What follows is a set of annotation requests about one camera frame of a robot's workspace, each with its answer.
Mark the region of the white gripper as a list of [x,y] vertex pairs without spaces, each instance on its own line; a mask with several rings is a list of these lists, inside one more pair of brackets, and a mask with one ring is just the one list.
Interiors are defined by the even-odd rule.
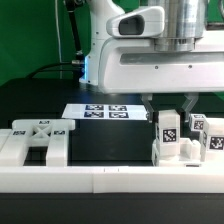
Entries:
[[148,93],[185,93],[182,116],[189,114],[198,93],[224,91],[224,35],[206,35],[190,52],[157,52],[150,39],[111,39],[102,48],[98,86],[104,93],[141,95],[149,123],[155,110]]

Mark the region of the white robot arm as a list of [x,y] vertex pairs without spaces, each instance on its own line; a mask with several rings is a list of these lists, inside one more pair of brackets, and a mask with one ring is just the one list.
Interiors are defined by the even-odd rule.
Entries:
[[209,1],[146,0],[125,12],[112,0],[86,0],[91,50],[81,81],[140,94],[149,121],[155,93],[183,93],[188,113],[200,92],[224,92],[224,24],[207,22]]

